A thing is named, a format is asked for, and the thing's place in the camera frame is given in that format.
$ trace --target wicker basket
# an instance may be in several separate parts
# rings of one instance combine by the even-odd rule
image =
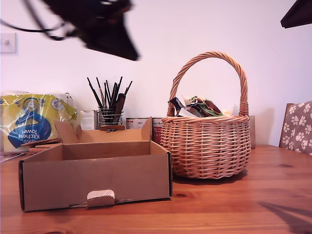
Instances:
[[[186,71],[206,58],[227,61],[240,78],[241,96],[238,116],[175,117],[170,103],[167,117],[162,119],[161,145],[172,153],[173,171],[188,178],[230,177],[242,171],[251,151],[248,126],[247,78],[241,66],[221,52],[206,52],[185,64],[174,79],[170,99]]]

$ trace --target metal pen holder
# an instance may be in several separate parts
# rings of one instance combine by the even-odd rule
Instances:
[[[120,115],[114,115],[113,109],[98,109],[98,126],[123,125],[123,111]]]

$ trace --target paw print fabric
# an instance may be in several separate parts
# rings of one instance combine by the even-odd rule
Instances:
[[[312,156],[312,101],[289,107],[282,139],[282,148]]]

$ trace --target cable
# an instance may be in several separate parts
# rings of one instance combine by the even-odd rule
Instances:
[[[33,19],[35,20],[37,26],[43,31],[43,33],[53,39],[53,40],[64,40],[66,39],[66,37],[58,37],[58,36],[53,36],[51,34],[49,34],[49,31],[45,31],[45,26],[42,23],[42,21],[39,19],[39,17],[37,16],[37,14],[35,13],[35,10],[33,9],[31,3],[29,2],[29,0],[24,0],[24,3],[29,11],[29,13],[31,14],[31,16],[33,17]]]
[[[43,29],[43,30],[36,30],[36,29],[25,29],[25,28],[19,28],[19,27],[16,27],[14,25],[11,25],[9,23],[7,23],[6,21],[0,19],[0,23],[7,26],[7,27],[10,27],[10,28],[14,28],[16,30],[20,30],[20,31],[23,31],[23,32],[28,32],[28,33],[44,33],[44,32],[50,32],[50,31],[55,31],[55,30],[58,30],[60,29],[61,27],[63,27],[65,25],[65,22],[53,27],[53,28],[50,28],[50,29]]]

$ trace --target tin can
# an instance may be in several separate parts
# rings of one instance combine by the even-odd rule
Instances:
[[[157,144],[160,144],[161,140],[161,127],[162,127],[162,118],[153,118],[153,135],[152,140]]]
[[[141,129],[148,118],[126,118],[127,129]]]

